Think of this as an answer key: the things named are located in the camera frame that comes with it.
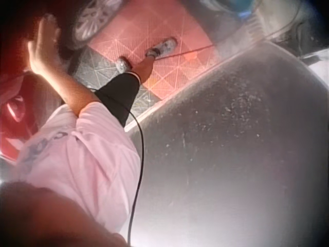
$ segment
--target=man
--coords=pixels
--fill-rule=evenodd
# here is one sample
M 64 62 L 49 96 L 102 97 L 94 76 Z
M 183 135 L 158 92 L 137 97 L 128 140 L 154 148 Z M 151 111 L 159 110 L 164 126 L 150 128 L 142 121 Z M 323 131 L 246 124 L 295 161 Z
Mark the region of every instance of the man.
M 149 49 L 134 68 L 119 59 L 122 74 L 94 94 L 56 64 L 58 36 L 49 15 L 28 43 L 32 71 L 66 104 L 24 145 L 17 181 L 2 186 L 1 245 L 126 246 L 118 232 L 132 208 L 140 159 L 124 132 L 129 113 L 121 104 L 131 108 L 155 59 L 177 42 Z

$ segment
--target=sneaker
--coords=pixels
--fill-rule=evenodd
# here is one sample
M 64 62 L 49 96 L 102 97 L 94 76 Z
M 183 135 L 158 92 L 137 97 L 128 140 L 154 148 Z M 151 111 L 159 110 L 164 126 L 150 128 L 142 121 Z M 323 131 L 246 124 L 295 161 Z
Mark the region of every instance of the sneaker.
M 172 53 L 177 47 L 177 40 L 175 38 L 168 38 L 162 41 L 160 44 L 153 46 L 146 51 L 145 56 L 153 56 L 155 58 L 164 57 Z
M 133 68 L 130 62 L 125 57 L 118 58 L 118 60 L 115 61 L 115 66 L 120 74 L 123 74 Z

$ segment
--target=red car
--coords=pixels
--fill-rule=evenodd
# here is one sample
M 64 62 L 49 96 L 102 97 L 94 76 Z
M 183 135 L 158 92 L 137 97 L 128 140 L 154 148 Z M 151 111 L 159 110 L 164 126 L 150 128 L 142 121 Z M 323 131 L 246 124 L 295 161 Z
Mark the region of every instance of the red car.
M 72 51 L 85 46 L 126 0 L 1 1 L 0 157 L 15 164 L 20 148 L 62 102 L 40 77 L 28 72 L 27 40 L 46 13 L 62 29 L 59 49 L 68 67 Z

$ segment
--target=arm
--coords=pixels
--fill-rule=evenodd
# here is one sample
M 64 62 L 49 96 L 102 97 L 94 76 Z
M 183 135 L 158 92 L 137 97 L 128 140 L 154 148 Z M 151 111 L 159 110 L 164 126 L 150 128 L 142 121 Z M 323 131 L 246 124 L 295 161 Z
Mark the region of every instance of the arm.
M 58 63 L 57 39 L 59 29 L 52 15 L 39 23 L 38 35 L 28 43 L 30 66 L 35 74 L 42 76 L 68 104 L 75 115 L 91 102 L 100 102 L 97 96 L 69 76 Z

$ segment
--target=pink t-shirt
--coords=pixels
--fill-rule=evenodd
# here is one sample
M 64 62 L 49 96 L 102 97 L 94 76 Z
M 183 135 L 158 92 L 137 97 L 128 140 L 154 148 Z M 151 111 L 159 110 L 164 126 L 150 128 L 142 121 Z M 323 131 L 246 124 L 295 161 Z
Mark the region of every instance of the pink t-shirt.
M 110 232 L 119 232 L 133 205 L 140 158 L 119 121 L 101 103 L 77 118 L 58 108 L 23 147 L 17 175 L 77 202 Z

